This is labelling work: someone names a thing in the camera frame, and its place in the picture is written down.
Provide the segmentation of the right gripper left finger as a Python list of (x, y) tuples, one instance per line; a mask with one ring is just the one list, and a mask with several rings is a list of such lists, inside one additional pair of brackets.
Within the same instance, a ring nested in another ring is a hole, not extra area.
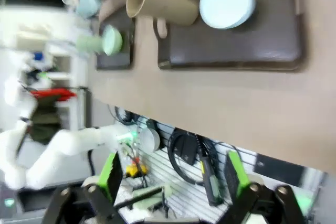
[(43, 223), (84, 223), (94, 217), (98, 223), (123, 223), (123, 217), (114, 206), (122, 179), (119, 154), (112, 153), (97, 182), (59, 187), (54, 191)]

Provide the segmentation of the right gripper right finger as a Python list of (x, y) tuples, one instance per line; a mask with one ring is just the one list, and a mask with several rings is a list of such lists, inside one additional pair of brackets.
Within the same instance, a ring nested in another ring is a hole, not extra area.
[(252, 214), (266, 223), (306, 223), (292, 188), (280, 185), (271, 190), (250, 181), (237, 152), (227, 152), (224, 175), (232, 204), (223, 214), (223, 223), (246, 223)]

